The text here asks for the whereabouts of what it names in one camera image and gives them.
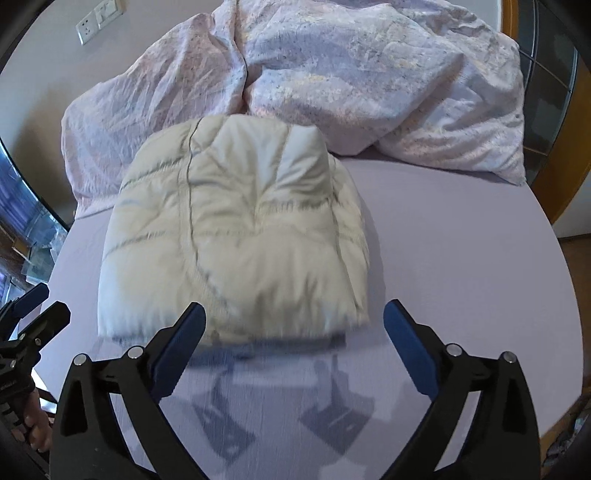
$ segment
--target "bed sheet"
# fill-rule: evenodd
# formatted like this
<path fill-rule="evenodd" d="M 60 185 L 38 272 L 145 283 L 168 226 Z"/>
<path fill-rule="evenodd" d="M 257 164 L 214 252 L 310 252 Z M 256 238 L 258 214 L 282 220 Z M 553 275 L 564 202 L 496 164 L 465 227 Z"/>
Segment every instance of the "bed sheet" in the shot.
<path fill-rule="evenodd" d="M 161 408 L 187 450 L 217 480 L 374 480 L 429 406 L 381 325 L 398 298 L 443 342 L 496 358 L 515 352 L 540 432 L 577 398 L 579 315 L 566 263 L 527 186 L 398 162 L 345 160 L 365 214 L 371 327 L 344 348 L 304 356 L 192 361 Z M 110 212 L 74 223 L 53 272 L 52 301 L 72 323 L 43 350 L 37 371 L 58 396 L 75 354 L 122 354 L 97 339 L 96 290 Z M 453 461 L 476 406 L 471 395 L 441 465 Z M 134 458 L 148 466 L 122 403 Z"/>

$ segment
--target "wooden floor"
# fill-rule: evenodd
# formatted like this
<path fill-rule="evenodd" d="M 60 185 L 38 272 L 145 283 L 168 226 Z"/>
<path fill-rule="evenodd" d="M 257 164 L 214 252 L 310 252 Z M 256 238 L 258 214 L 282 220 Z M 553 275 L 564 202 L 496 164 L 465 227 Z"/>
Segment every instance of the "wooden floor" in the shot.
<path fill-rule="evenodd" d="M 561 240 L 560 246 L 573 280 L 574 292 L 579 304 L 581 330 L 583 332 L 583 391 L 591 393 L 591 235 Z M 558 434 L 567 428 L 574 412 L 579 410 L 580 402 L 575 402 L 564 417 L 541 438 L 542 459 L 548 447 Z"/>

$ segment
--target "wall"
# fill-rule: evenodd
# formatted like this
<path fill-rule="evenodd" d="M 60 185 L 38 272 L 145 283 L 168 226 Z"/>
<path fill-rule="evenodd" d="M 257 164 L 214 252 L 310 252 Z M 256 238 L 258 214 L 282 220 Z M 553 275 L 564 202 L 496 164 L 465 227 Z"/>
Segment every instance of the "wall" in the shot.
<path fill-rule="evenodd" d="M 591 233 L 591 173 L 552 228 L 558 238 Z"/>
<path fill-rule="evenodd" d="M 98 3 L 55 0 L 0 73 L 0 138 L 33 190 L 66 222 L 76 207 L 60 148 L 66 107 L 124 72 L 170 28 L 221 0 L 122 0 L 125 13 L 82 46 L 75 26 Z"/>

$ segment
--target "silver bolt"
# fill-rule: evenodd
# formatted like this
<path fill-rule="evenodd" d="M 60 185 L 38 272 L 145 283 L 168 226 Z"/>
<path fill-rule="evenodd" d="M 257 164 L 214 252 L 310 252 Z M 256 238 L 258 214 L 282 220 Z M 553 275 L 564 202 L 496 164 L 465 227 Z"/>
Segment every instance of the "silver bolt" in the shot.
<path fill-rule="evenodd" d="M 86 362 L 86 355 L 83 353 L 79 353 L 74 357 L 74 365 L 81 366 Z"/>
<path fill-rule="evenodd" d="M 128 351 L 127 351 L 127 356 L 129 358 L 139 358 L 142 356 L 142 353 L 144 353 L 144 349 L 140 346 L 133 346 L 131 347 Z"/>
<path fill-rule="evenodd" d="M 462 350 L 462 347 L 457 345 L 456 343 L 450 343 L 445 347 L 445 350 L 451 356 L 460 356 L 464 352 L 464 350 Z"/>
<path fill-rule="evenodd" d="M 517 356 L 513 352 L 503 352 L 503 360 L 507 363 L 514 364 L 517 361 Z"/>

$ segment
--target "mattress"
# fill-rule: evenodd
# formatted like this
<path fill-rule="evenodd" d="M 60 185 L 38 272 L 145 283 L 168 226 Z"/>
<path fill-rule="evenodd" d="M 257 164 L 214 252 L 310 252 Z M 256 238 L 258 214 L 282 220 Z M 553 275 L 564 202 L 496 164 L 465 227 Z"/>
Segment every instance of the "mattress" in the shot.
<path fill-rule="evenodd" d="M 345 159 L 362 199 L 369 246 L 371 326 L 317 355 L 190 363 L 161 408 L 213 479 L 378 479 L 429 407 L 381 323 L 402 301 L 444 343 L 519 357 L 540 432 L 578 397 L 579 315 L 550 224 L 527 186 L 382 161 Z M 50 280 L 72 323 L 43 349 L 36 370 L 59 396 L 72 358 L 123 353 L 97 337 L 100 261 L 110 211 L 77 220 Z M 476 407 L 471 395 L 440 466 L 455 460 Z M 149 466 L 121 401 L 134 459 Z"/>

